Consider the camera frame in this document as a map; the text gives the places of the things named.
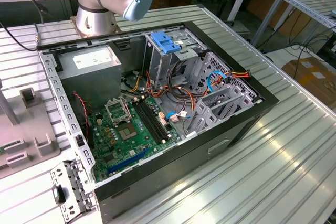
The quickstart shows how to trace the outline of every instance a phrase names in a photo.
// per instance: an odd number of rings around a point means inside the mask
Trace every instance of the gray power supply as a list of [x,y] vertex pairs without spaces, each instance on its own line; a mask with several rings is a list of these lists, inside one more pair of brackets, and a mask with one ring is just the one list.
[[108,46],[69,52],[59,56],[58,73],[67,95],[76,92],[92,109],[120,95],[121,63]]

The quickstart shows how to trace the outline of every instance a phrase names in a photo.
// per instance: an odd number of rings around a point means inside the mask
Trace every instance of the slotted aluminum surface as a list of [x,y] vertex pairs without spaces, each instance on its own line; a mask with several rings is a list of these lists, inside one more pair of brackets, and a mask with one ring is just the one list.
[[[136,23],[117,16],[123,31],[188,20],[250,69],[280,102],[243,141],[113,223],[323,223],[336,207],[336,115],[206,9],[153,10]],[[43,41],[78,37],[68,21],[43,27]],[[33,46],[33,26],[11,30],[27,41],[26,46]],[[3,30],[0,56],[5,95],[17,95],[22,87],[42,91],[63,149],[49,161],[0,180],[0,218],[11,223],[61,223],[48,172],[74,155],[67,148],[46,77],[37,54],[21,50]],[[94,211],[76,223],[101,223],[100,214]]]
[[336,9],[336,0],[285,0],[328,28],[336,26],[330,13]]

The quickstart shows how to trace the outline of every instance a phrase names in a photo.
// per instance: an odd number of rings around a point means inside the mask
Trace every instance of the metal bracket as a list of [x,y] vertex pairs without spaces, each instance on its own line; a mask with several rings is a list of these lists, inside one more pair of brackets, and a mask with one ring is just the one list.
[[59,194],[53,190],[56,204],[60,205],[65,223],[79,218],[97,204],[93,193],[85,194],[79,177],[79,161],[64,161],[50,171],[54,187],[62,191],[64,201],[59,200]]

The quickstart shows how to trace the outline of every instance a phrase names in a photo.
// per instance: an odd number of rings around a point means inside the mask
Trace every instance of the circuit board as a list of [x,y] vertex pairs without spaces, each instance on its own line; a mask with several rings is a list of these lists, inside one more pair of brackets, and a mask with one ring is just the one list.
[[[156,119],[159,121],[157,114],[161,111],[152,97],[145,99],[145,104],[151,108]],[[129,103],[132,119],[130,122],[122,122],[117,127],[113,126],[109,113],[106,109],[89,116],[89,121],[93,127],[93,141],[95,147],[91,149],[96,164],[93,167],[96,182],[100,182],[112,176],[113,174],[134,165],[140,159],[152,156],[156,152],[169,148],[180,141],[173,124],[163,127],[171,137],[164,144],[157,144],[145,127],[140,116],[134,109],[134,104]],[[140,159],[129,163],[127,166],[118,168],[118,165],[124,162],[131,162],[132,158],[142,155]]]

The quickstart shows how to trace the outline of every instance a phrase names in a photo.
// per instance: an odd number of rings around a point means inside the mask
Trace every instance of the blue pcie slot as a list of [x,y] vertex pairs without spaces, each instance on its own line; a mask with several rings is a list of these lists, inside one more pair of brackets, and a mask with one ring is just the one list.
[[125,161],[119,163],[118,165],[114,165],[114,166],[108,168],[107,173],[108,174],[113,173],[113,172],[115,172],[115,171],[117,171],[117,170],[119,170],[119,169],[121,169],[125,166],[128,166],[129,164],[132,164],[135,161],[138,161],[138,160],[142,159],[145,156],[147,151],[149,151],[149,148],[145,149],[143,152],[141,152],[139,154],[136,154],[133,157],[130,157],[128,160],[125,160]]

